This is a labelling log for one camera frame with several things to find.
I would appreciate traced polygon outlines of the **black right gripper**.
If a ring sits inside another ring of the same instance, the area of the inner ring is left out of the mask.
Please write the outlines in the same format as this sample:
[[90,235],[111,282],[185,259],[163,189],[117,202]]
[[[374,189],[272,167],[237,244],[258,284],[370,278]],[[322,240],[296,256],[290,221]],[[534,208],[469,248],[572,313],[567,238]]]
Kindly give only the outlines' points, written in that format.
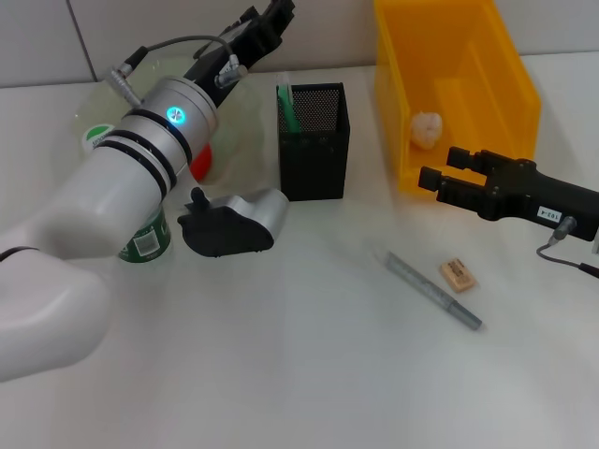
[[486,182],[482,186],[423,167],[417,185],[435,192],[438,202],[476,212],[489,221],[520,218],[553,229],[571,216],[577,222],[572,236],[586,241],[595,238],[598,193],[544,175],[532,160],[451,147],[446,165],[483,174]]

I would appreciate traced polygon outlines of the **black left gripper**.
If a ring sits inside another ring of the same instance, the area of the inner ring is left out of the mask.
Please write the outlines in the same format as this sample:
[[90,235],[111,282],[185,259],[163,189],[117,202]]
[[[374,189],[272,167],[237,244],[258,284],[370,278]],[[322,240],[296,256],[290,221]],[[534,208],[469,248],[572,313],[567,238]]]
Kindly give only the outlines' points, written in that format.
[[292,0],[274,0],[259,13],[251,6],[229,25],[220,36],[230,51],[219,41],[202,47],[183,77],[203,90],[218,108],[228,97],[242,75],[234,75],[230,56],[237,57],[239,70],[251,68],[264,52],[275,51],[282,35],[294,18]]

